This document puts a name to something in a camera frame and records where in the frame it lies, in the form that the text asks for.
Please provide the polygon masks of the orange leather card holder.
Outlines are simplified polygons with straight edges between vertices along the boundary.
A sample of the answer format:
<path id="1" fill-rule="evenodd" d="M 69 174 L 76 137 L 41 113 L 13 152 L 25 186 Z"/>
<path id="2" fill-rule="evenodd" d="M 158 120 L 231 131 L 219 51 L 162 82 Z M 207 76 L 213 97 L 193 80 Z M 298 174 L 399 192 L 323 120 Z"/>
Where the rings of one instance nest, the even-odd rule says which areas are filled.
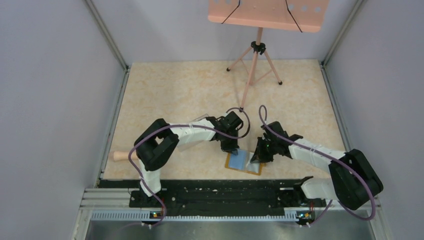
<path id="1" fill-rule="evenodd" d="M 253 154 L 253 152 L 244 149 L 237 149 L 236 154 L 228 153 L 224 167 L 229 170 L 260 176 L 264 165 L 259 162 L 251 163 Z"/>

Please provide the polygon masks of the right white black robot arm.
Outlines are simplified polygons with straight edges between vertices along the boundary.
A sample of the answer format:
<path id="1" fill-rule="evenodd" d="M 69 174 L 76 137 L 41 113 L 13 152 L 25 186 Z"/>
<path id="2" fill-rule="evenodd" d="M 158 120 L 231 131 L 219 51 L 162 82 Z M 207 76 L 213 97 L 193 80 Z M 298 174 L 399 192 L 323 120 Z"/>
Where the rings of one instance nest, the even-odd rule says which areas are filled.
<path id="1" fill-rule="evenodd" d="M 364 153 L 348 152 L 314 144 L 298 134 L 288 135 L 278 121 L 262 125 L 264 133 L 257 139 L 250 163 L 270 163 L 275 155 L 303 161 L 329 174 L 328 178 L 305 177 L 293 192 L 299 206 L 313 199 L 336 200 L 355 211 L 384 189 L 384 185 Z"/>

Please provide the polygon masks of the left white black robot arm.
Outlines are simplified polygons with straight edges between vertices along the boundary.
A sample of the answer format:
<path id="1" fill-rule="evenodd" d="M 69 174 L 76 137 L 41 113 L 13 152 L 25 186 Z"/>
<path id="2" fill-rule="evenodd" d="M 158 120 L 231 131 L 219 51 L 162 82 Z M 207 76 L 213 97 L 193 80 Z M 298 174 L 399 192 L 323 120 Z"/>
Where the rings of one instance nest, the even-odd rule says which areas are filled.
<path id="1" fill-rule="evenodd" d="M 139 161 L 136 168 L 140 174 L 141 200 L 149 207 L 160 202 L 162 189 L 161 168 L 169 161 L 176 148 L 195 145 L 199 142 L 218 141 L 225 153 L 238 153 L 239 130 L 243 120 L 229 109 L 223 116 L 205 114 L 189 123 L 168 123 L 163 118 L 156 119 L 134 142 L 128 155 L 133 154 Z"/>

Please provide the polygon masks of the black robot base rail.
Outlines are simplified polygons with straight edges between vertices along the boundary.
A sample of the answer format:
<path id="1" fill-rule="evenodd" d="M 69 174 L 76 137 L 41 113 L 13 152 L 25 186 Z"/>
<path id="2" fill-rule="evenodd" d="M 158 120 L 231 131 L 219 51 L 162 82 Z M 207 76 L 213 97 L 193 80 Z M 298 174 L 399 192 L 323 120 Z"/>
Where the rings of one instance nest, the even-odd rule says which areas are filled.
<path id="1" fill-rule="evenodd" d="M 277 217 L 290 208 L 326 207 L 323 199 L 306 199 L 303 179 L 161 180 L 148 197 L 138 180 L 101 180 L 101 189 L 130 190 L 131 208 L 166 207 L 168 217 Z"/>

